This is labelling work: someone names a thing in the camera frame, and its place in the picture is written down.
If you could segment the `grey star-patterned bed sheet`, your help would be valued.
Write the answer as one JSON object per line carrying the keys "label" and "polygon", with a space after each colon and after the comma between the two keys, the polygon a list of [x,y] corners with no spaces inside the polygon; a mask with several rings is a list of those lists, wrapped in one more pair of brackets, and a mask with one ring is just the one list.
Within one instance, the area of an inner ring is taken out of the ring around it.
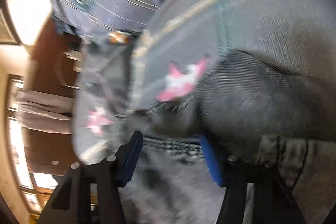
{"label": "grey star-patterned bed sheet", "polygon": [[335,81],[335,0],[165,0],[133,51],[130,108],[166,98],[202,57],[232,49]]}

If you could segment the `grey star-patterned pillow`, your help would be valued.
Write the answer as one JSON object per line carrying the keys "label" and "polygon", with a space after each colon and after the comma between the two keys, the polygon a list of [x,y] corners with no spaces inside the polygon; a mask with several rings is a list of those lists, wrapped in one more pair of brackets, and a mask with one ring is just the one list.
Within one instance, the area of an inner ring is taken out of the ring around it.
{"label": "grey star-patterned pillow", "polygon": [[115,153],[129,137],[131,55],[140,36],[115,31],[84,40],[72,113],[72,144],[84,164]]}

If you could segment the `grey denim pants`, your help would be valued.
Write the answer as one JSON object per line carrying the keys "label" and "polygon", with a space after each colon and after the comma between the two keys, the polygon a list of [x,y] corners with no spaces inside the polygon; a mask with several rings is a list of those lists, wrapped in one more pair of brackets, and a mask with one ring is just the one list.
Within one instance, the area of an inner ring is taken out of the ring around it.
{"label": "grey denim pants", "polygon": [[[131,90],[132,62],[130,75]],[[131,223],[212,223],[224,192],[199,145],[213,136],[246,163],[273,168],[305,223],[335,223],[335,81],[232,50],[147,108],[130,108],[129,135],[145,135],[123,204]]]}

